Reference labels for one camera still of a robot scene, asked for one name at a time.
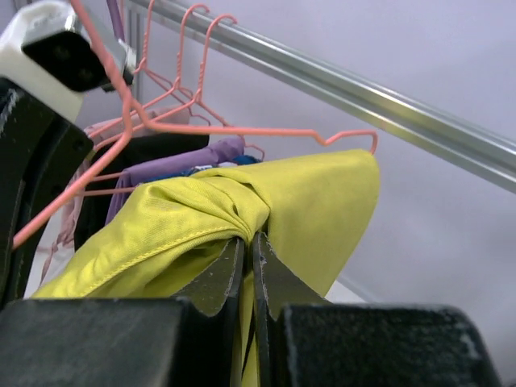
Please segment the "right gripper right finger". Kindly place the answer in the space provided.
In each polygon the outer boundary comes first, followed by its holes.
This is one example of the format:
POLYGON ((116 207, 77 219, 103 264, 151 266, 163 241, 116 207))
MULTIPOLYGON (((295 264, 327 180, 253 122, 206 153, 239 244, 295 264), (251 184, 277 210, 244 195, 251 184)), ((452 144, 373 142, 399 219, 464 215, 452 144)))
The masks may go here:
POLYGON ((334 304, 252 242, 262 386, 498 386, 472 321, 436 305, 334 304))

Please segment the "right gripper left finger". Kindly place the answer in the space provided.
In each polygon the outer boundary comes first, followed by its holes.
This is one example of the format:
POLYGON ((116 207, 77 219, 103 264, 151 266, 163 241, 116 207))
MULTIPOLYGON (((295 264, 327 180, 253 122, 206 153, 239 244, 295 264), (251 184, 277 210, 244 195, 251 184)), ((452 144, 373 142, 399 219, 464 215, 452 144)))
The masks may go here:
POLYGON ((1 314, 4 386, 238 386, 244 245, 167 298, 26 299, 1 314))

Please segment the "yellow-green trousers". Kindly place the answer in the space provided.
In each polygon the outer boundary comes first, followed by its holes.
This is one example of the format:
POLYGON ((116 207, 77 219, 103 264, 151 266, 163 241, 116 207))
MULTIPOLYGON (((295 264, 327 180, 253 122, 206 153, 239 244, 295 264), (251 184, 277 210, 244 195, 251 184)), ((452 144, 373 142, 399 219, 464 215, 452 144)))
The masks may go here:
POLYGON ((168 296, 232 237, 265 231, 281 260, 325 295, 376 207, 380 170, 364 150, 208 169, 141 185, 39 298, 168 296))

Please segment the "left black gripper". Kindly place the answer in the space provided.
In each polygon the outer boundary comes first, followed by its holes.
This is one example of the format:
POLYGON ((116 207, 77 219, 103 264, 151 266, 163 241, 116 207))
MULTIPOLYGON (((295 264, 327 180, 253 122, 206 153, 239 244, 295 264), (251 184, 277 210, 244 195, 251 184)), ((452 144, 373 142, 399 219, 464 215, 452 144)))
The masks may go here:
POLYGON ((36 231, 14 248, 15 234, 66 188, 93 148, 74 123, 15 83, 1 80, 1 304, 25 292, 36 231))

